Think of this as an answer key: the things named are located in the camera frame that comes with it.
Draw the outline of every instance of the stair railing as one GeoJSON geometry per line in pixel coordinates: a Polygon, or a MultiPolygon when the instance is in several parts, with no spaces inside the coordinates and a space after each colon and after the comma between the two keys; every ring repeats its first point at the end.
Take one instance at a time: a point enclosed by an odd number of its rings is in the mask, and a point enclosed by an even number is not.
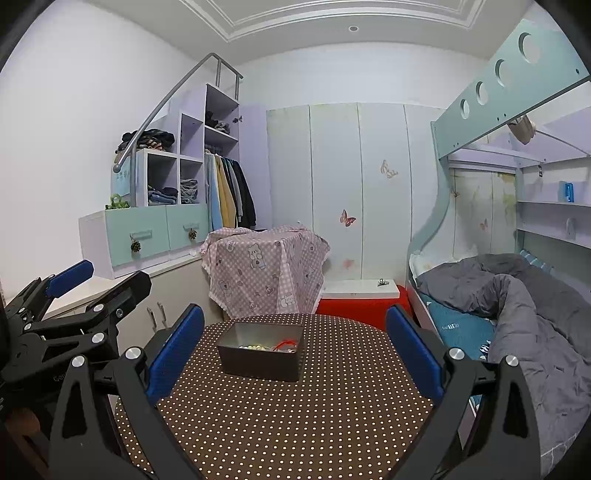
{"type": "Polygon", "coordinates": [[[244,77],[234,67],[232,67],[228,62],[226,62],[226,60],[221,58],[218,54],[210,53],[210,54],[206,55],[203,58],[203,60],[201,60],[199,63],[197,63],[191,70],[189,70],[189,72],[173,87],[173,89],[170,90],[166,94],[166,96],[156,106],[156,108],[152,111],[152,113],[148,115],[148,118],[144,121],[144,123],[141,125],[141,127],[138,128],[138,131],[135,133],[133,138],[129,141],[129,143],[127,144],[127,146],[123,150],[121,157],[119,158],[117,163],[113,166],[113,172],[119,173],[121,171],[121,167],[123,167],[123,164],[125,164],[125,160],[127,159],[127,157],[129,157],[129,196],[131,197],[129,199],[130,206],[132,206],[132,207],[137,206],[137,202],[136,202],[137,186],[135,183],[135,181],[136,181],[136,177],[135,177],[136,176],[136,165],[135,165],[136,158],[135,157],[136,157],[136,153],[137,153],[137,142],[138,142],[139,138],[144,134],[144,131],[146,130],[146,128],[148,128],[148,125],[150,123],[152,123],[156,114],[158,114],[158,112],[160,110],[162,110],[162,107],[164,105],[166,105],[166,102],[168,102],[172,98],[172,96],[177,92],[177,90],[179,88],[181,88],[182,85],[184,85],[184,83],[187,80],[189,80],[189,78],[193,75],[193,73],[195,73],[197,70],[199,70],[202,67],[202,65],[206,61],[208,61],[211,57],[214,57],[215,59],[217,59],[216,87],[220,86],[220,80],[222,78],[222,65],[225,65],[229,70],[233,71],[234,74],[236,74],[236,87],[234,90],[234,97],[235,97],[236,101],[238,101],[238,90],[240,87],[240,80],[243,79],[244,77]]]}

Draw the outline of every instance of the polka dot tablecloth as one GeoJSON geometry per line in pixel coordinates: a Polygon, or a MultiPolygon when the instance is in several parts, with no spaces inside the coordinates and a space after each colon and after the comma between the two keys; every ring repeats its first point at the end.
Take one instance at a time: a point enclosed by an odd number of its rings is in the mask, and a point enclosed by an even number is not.
{"type": "MultiPolygon", "coordinates": [[[[382,479],[427,418],[388,336],[354,320],[311,314],[239,322],[303,325],[299,382],[226,375],[210,325],[158,408],[208,479],[382,479]]],[[[119,432],[134,464],[152,472],[120,403],[119,432]]]]}

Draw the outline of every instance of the pink cloth cover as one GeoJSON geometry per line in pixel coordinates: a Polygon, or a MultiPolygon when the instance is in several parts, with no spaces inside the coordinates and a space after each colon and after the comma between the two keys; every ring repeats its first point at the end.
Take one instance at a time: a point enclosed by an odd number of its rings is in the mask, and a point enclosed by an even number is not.
{"type": "Polygon", "coordinates": [[[303,226],[220,228],[201,246],[209,296],[231,319],[314,313],[329,244],[303,226]]]}

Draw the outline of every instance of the gray blanket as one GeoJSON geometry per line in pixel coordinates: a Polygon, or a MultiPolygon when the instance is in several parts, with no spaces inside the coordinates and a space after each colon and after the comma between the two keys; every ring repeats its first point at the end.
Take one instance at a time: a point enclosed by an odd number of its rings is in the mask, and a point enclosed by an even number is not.
{"type": "Polygon", "coordinates": [[[512,254],[440,265],[420,275],[417,287],[443,305],[498,320],[488,361],[519,358],[534,402],[542,473],[548,474],[591,411],[591,305],[512,254]]]}

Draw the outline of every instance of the ceiling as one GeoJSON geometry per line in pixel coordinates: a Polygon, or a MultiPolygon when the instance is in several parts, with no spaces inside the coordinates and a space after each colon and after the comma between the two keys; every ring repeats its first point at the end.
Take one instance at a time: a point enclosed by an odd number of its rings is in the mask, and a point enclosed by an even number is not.
{"type": "Polygon", "coordinates": [[[330,43],[394,41],[490,58],[532,0],[88,0],[198,60],[234,65],[330,43]],[[359,27],[352,33],[349,26],[359,27]]]}

